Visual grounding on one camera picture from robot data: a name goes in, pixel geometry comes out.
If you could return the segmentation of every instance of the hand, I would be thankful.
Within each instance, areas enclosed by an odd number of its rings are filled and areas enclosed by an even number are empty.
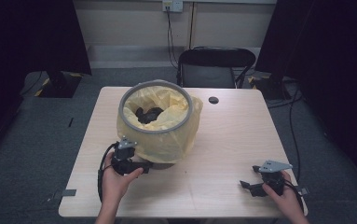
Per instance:
[[[144,171],[138,168],[128,175],[119,175],[111,166],[113,155],[109,153],[104,161],[103,202],[96,223],[114,223],[120,200],[126,194],[129,184]]]
[[[291,177],[285,171],[281,171],[283,178],[291,182]],[[283,187],[283,194],[278,195],[274,189],[269,185],[263,184],[263,190],[270,196],[270,198],[277,204],[282,213],[292,222],[292,223],[309,223],[304,216],[299,202],[297,201],[296,195],[292,189],[287,186]]]

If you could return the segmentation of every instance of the person's right hand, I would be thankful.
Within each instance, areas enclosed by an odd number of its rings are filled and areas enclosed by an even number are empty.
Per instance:
[[[291,182],[291,177],[285,171],[281,171],[283,178]],[[282,213],[292,222],[292,223],[309,223],[304,216],[299,202],[297,201],[295,192],[287,187],[283,187],[283,194],[278,195],[274,189],[272,189],[269,185],[263,184],[263,190],[265,193],[270,196],[270,198],[277,204],[278,208],[282,211]]]

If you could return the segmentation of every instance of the black chair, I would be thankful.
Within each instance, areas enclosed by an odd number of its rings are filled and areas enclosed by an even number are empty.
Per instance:
[[[188,49],[178,60],[177,84],[189,88],[241,89],[245,73],[255,61],[256,57],[248,49]],[[242,68],[243,71],[235,77],[233,68]]]

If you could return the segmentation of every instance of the table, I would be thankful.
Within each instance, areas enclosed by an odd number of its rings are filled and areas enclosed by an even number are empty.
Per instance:
[[[97,217],[97,170],[105,150],[120,140],[117,109],[128,89],[102,88],[66,188],[76,189],[76,195],[62,198],[62,217]],[[253,165],[288,163],[261,92],[185,90],[204,103],[192,151],[172,167],[151,169],[134,180],[117,217],[280,217],[269,197],[252,197],[240,185],[240,180],[262,182]],[[211,96],[219,103],[209,103]]]

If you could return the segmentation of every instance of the stand base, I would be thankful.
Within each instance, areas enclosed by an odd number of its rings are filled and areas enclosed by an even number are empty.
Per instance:
[[[79,74],[64,73],[59,77],[58,82],[53,82],[52,77],[48,78],[35,96],[46,98],[73,98],[81,79],[82,76]]]
[[[249,83],[253,89],[262,92],[266,100],[290,100],[291,95],[285,86],[280,83],[271,81],[269,77],[249,77]]]

